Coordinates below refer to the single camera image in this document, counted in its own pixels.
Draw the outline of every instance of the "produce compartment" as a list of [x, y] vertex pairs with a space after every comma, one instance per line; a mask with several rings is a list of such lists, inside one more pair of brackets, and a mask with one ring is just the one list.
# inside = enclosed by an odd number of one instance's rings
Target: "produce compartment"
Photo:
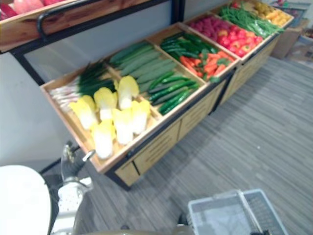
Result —
[[148, 41], [133, 44], [108, 59], [116, 76], [130, 75], [139, 84], [143, 99], [150, 101], [160, 115], [173, 113], [205, 83]]
[[[40, 38], [37, 18], [47, 10], [76, 0], [1, 1], [0, 51], [4, 52]], [[86, 21], [102, 17], [148, 0], [100, 0], [47, 17], [43, 23], [46, 34], [55, 33]]]
[[247, 61], [263, 47], [271, 37], [263, 39], [254, 32], [238, 27], [232, 22], [206, 12], [184, 22], [190, 30], [203, 36], [211, 43], [220, 45], [224, 50], [235, 55], [241, 62]]
[[[127, 154], [132, 146], [138, 144], [140, 140], [159, 123], [159, 116], [153, 109], [149, 109], [151, 114], [148, 116], [148, 118], [146, 116], [143, 118], [147, 106], [140, 106], [143, 99], [139, 97], [134, 99], [137, 101], [136, 106], [132, 103], [131, 110], [126, 109], [128, 114], [131, 112], [130, 118], [127, 118], [127, 115], [124, 116], [124, 110], [112, 110], [114, 105], [112, 106], [113, 95], [110, 93], [110, 89], [115, 89], [116, 85], [111, 87], [111, 84], [106, 85], [107, 89], [105, 89], [105, 94], [102, 93], [97, 97], [96, 93], [94, 93], [95, 100], [97, 101], [96, 104], [98, 105], [100, 103], [103, 104], [103, 106], [100, 108], [97, 106], [96, 111], [94, 112], [90, 111], [94, 110], [92, 105], [90, 105], [91, 101], [90, 99], [86, 99], [85, 96], [82, 98], [81, 93], [93, 93], [95, 90], [94, 85], [90, 85], [87, 88], [86, 83], [84, 82], [80, 85], [77, 85], [79, 84], [77, 80], [80, 81], [82, 77], [84, 77], [86, 68], [97, 66], [99, 63], [103, 64], [103, 62], [100, 61], [88, 65], [87, 67], [81, 68], [76, 72], [63, 76], [60, 79], [53, 80], [42, 85], [41, 89], [79, 146], [85, 152], [96, 149], [97, 154], [92, 158], [91, 161], [93, 162], [96, 169], [101, 171], [102, 169], [100, 167], [104, 165], [108, 166], [119, 161]], [[128, 88], [129, 84], [122, 82], [120, 77], [116, 77], [114, 74], [106, 71], [105, 67], [104, 69], [105, 70], [102, 74], [101, 71], [93, 72], [93, 74], [95, 74], [97, 77], [100, 77], [100, 81], [108, 81], [111, 79], [114, 83], [118, 82], [119, 86], [117, 88], [119, 89], [119, 93], [127, 96], [125, 91], [121, 90], [121, 86]], [[119, 95], [118, 101], [116, 101], [119, 103], [119, 107], [121, 105], [119, 102], [120, 99], [121, 97]], [[109, 118], [108, 115], [111, 115], [111, 118], [113, 118], [114, 122], [107, 121]], [[145, 118], [146, 126], [144, 127], [144, 130], [132, 128], [130, 137], [127, 134], [129, 132], [128, 128], [130, 126], [136, 126], [136, 123], [138, 122], [145, 122]]]
[[281, 28], [289, 25], [294, 19], [292, 15], [285, 13], [281, 9], [256, 0], [235, 0], [233, 1], [232, 6], [241, 7], [241, 2], [243, 3], [245, 10], [257, 15], [261, 19], [270, 21], [272, 24]]
[[167, 55], [208, 84], [218, 82], [239, 62], [235, 55], [225, 52], [217, 43], [207, 43], [202, 35], [196, 35], [182, 23], [174, 24], [147, 40], [160, 46]]

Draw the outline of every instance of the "striped carpet floor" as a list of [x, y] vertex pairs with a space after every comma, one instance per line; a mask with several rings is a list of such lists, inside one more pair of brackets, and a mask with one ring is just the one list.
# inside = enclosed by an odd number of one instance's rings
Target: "striped carpet floor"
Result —
[[313, 70], [269, 58], [125, 192], [91, 165], [81, 232], [169, 233], [192, 199], [261, 188], [290, 235], [313, 232]]

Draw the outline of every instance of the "white wall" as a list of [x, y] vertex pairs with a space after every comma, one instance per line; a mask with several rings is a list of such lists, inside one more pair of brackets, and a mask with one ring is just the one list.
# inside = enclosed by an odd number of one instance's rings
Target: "white wall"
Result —
[[38, 85], [9, 54], [0, 55], [0, 165], [41, 170], [61, 156], [71, 135]]

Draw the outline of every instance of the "red fruit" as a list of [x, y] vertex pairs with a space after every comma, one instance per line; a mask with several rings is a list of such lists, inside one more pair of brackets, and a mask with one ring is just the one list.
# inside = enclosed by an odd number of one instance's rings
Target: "red fruit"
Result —
[[246, 32], [247, 37], [255, 38], [255, 33], [254, 32]]
[[235, 31], [231, 31], [231, 32], [229, 33], [229, 36], [237, 36], [237, 33], [236, 33]]
[[61, 2], [62, 0], [44, 0], [44, 5], [51, 5], [51, 4], [55, 4], [57, 2]]
[[251, 47], [250, 45], [244, 45], [241, 47], [241, 50], [243, 50], [245, 53], [248, 53], [249, 51], [251, 51]]
[[260, 36], [257, 36], [255, 39], [254, 39], [256, 45], [260, 44], [262, 41], [263, 41], [263, 38], [260, 37]]
[[8, 4], [0, 3], [0, 9], [0, 20], [4, 20], [17, 15], [17, 13]]
[[238, 37], [236, 35], [229, 35], [228, 36], [228, 39], [231, 41], [231, 42], [234, 42], [236, 40], [238, 40]]
[[222, 30], [219, 31], [218, 35], [219, 35], [219, 37], [221, 37], [221, 36], [227, 36], [227, 35], [228, 35], [228, 32], [227, 32], [226, 29], [222, 29]]
[[252, 43], [249, 43], [249, 46], [250, 46], [250, 48], [251, 48], [251, 50], [252, 50], [253, 48], [256, 47], [256, 44], [255, 44], [254, 42], [252, 42]]
[[235, 47], [237, 49], [241, 48], [241, 45], [238, 41], [234, 41], [230, 44], [231, 47]]
[[243, 57], [245, 54], [246, 54], [246, 52], [244, 50], [242, 50], [242, 49], [239, 49], [237, 51], [237, 55], [239, 55], [240, 57]]
[[230, 40], [228, 38], [226, 38], [225, 40], [222, 41], [222, 43], [220, 43], [223, 47], [228, 47], [230, 45]]
[[246, 43], [246, 39], [238, 39], [237, 42], [238, 42], [241, 46], [247, 44], [247, 43]]
[[254, 38], [248, 37], [246, 38], [246, 44], [254, 43]]
[[230, 31], [232, 31], [232, 32], [237, 32], [237, 31], [239, 31], [239, 30], [240, 30], [239, 27], [236, 26], [236, 25], [232, 25], [232, 26], [230, 27]]
[[229, 46], [228, 50], [230, 50], [231, 52], [233, 52], [235, 54], [237, 54], [237, 51], [238, 51], [238, 49], [236, 47], [232, 47], [232, 46]]

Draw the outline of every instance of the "carrot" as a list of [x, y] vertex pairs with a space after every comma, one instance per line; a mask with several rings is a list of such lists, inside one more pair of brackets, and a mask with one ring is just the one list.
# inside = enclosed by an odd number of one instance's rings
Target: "carrot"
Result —
[[201, 63], [201, 59], [194, 58], [194, 63], [195, 63], [196, 66], [198, 66], [198, 64]]
[[210, 74], [212, 71], [214, 71], [217, 68], [217, 64], [213, 64], [211, 66], [207, 66], [204, 68], [204, 71]]
[[226, 68], [226, 65], [221, 64], [221, 65], [217, 68], [217, 70], [214, 72], [213, 75], [215, 76], [215, 75], [219, 74], [219, 73], [222, 72], [225, 68]]
[[197, 72], [197, 76], [198, 77], [203, 77], [203, 73], [202, 72]]
[[212, 66], [212, 65], [215, 65], [215, 64], [217, 64], [217, 61], [218, 61], [217, 58], [211, 59], [211, 60], [209, 60], [209, 61], [207, 62], [207, 64], [206, 64], [204, 67], [210, 67], [210, 66]]
[[221, 56], [219, 54], [213, 54], [213, 53], [209, 53], [209, 57], [211, 59], [215, 59], [215, 58], [220, 59], [221, 58]]
[[224, 51], [221, 51], [221, 50], [217, 52], [217, 54], [220, 55], [221, 57], [226, 57], [226, 58], [229, 57], [229, 55], [227, 55]]

